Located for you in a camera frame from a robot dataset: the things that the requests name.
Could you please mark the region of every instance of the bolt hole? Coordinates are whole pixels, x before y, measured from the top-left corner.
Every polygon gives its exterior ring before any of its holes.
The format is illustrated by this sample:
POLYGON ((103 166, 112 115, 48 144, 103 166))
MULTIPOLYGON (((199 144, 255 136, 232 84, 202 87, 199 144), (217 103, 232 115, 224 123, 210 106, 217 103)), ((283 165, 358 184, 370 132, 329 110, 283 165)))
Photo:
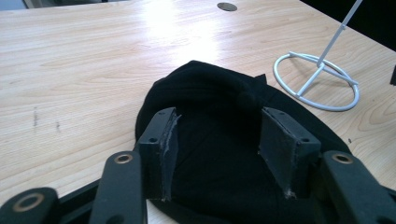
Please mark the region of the bolt hole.
POLYGON ((128 161, 131 161, 132 159, 133 157, 131 155, 122 154, 116 157, 116 159, 114 159, 114 162, 118 164, 123 164, 123 163, 127 163, 128 161))
POLYGON ((44 195, 41 193, 31 193, 19 199, 12 209, 15 212, 26 212, 37 207, 44 200, 44 195))
POLYGON ((122 223, 124 223, 124 218, 122 215, 115 215, 106 221, 106 224, 122 224, 122 223))
POLYGON ((352 159, 350 159, 348 156, 342 155, 342 154, 334 154, 332 155, 332 159, 338 162, 341 162, 343 164, 350 164, 353 162, 352 159))

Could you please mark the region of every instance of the wood grain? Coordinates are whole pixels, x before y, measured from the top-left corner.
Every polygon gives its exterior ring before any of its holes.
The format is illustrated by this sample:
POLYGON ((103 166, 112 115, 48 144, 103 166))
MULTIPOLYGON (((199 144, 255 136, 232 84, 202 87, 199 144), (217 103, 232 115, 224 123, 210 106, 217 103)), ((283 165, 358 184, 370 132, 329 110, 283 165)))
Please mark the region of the wood grain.
MULTIPOLYGON (((106 158, 134 147, 134 124, 155 80, 190 60, 273 76, 289 50, 320 55, 339 23, 297 0, 128 1, 0 12, 0 204, 34 187, 63 196, 100 177, 106 158)), ((360 83, 342 113, 306 106, 396 189, 396 53, 346 29, 327 60, 360 83)), ((279 67, 298 88, 312 72, 279 67)), ((307 96, 345 104, 350 88, 325 75, 307 96)), ((150 223, 173 222, 149 206, 150 223)))

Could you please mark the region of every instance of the metal grommet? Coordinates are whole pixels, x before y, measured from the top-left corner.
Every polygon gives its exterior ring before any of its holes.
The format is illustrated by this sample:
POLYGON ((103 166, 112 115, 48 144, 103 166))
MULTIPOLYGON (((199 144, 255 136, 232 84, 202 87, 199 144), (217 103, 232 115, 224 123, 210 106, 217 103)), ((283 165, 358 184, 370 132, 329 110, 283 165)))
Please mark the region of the metal grommet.
POLYGON ((19 199, 12 209, 15 212, 26 212, 31 210, 32 208, 37 207, 39 204, 41 204, 44 201, 44 195, 41 193, 31 193, 23 198, 19 199))
POLYGON ((119 155, 118 157, 116 157, 116 159, 114 159, 115 163, 118 164, 124 164, 127 163, 128 161, 131 161, 133 159, 133 157, 129 154, 122 154, 119 155))
POLYGON ((332 155, 332 159, 338 162, 341 162, 343 164, 351 164, 353 163, 353 160, 350 159, 348 156, 344 155, 344 154, 333 154, 332 155))
POLYGON ((150 138, 148 141, 150 143, 156 143, 158 141, 158 139, 157 138, 150 138))

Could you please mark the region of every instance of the white metal stand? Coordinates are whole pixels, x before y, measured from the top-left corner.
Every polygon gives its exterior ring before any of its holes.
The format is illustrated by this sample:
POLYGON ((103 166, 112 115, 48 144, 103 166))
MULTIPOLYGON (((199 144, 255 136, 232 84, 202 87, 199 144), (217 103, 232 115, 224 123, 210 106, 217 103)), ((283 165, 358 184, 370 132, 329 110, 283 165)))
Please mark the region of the white metal stand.
POLYGON ((282 86, 283 89, 285 89, 285 91, 287 91, 289 94, 291 94, 292 96, 294 96, 295 98, 297 98, 298 100, 308 104, 308 105, 312 105, 313 107, 319 108, 319 109, 323 109, 323 110, 330 110, 330 111, 345 111, 348 109, 351 109, 353 106, 355 106, 358 101, 359 101, 359 90, 358 90, 358 82, 354 81, 348 74, 347 72, 345 72, 343 69, 337 67, 335 64, 330 63, 326 60, 324 60, 324 58, 326 57, 327 53, 329 52, 330 48, 332 47, 332 45, 334 44, 335 40, 338 38, 338 36, 341 34, 341 32, 343 30, 346 29, 347 27, 347 23, 349 22, 349 20, 352 18, 353 14, 355 13, 356 9, 358 9, 359 5, 361 4, 362 0, 357 0, 355 2, 355 4, 353 5, 352 9, 349 10, 348 14, 346 15, 346 17, 344 18, 344 21, 341 23, 340 27, 338 28, 337 32, 335 33, 334 37, 332 38, 332 40, 330 41, 329 45, 327 46, 327 48, 323 51, 323 53, 321 54, 320 57, 317 56, 313 56, 313 55, 309 55, 309 54, 303 54, 303 53, 295 53, 295 52, 289 52, 289 54, 283 55, 280 58, 278 58, 274 64, 274 74, 276 77, 276 80, 279 82, 279 84, 282 86), (309 61, 311 63, 315 63, 317 65, 318 70, 314 73, 314 75, 312 75, 311 78, 308 79, 308 81, 301 87, 301 89, 297 92, 293 91, 280 77, 279 73, 277 72, 277 67, 279 65, 280 62, 282 62, 285 59, 288 58, 293 58, 293 57, 297 57, 297 58, 301 58, 304 59, 306 61, 309 61), (341 79, 343 79, 344 81, 346 81, 349 86, 352 88, 353 93, 355 95, 354 100, 352 101, 352 103, 350 103, 349 105, 345 105, 345 106, 330 106, 330 105, 321 105, 315 102, 312 102, 306 98, 303 97, 305 91, 307 90, 307 88, 312 84, 312 82, 315 80, 315 78, 318 77, 318 75, 322 72, 325 71, 335 77, 339 77, 341 79))

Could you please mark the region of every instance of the black fabric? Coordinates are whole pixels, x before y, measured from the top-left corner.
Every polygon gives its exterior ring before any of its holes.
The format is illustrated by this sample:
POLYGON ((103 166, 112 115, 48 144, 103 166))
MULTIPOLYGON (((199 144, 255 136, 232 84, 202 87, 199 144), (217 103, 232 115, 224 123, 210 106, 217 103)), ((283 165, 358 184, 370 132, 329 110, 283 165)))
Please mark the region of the black fabric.
POLYGON ((155 82, 138 114, 135 137, 153 115, 175 106, 179 152, 172 202, 155 204, 181 223, 312 223, 308 200, 286 200, 258 155, 263 106, 282 110, 322 143, 346 144, 265 75, 249 77, 192 61, 155 82))

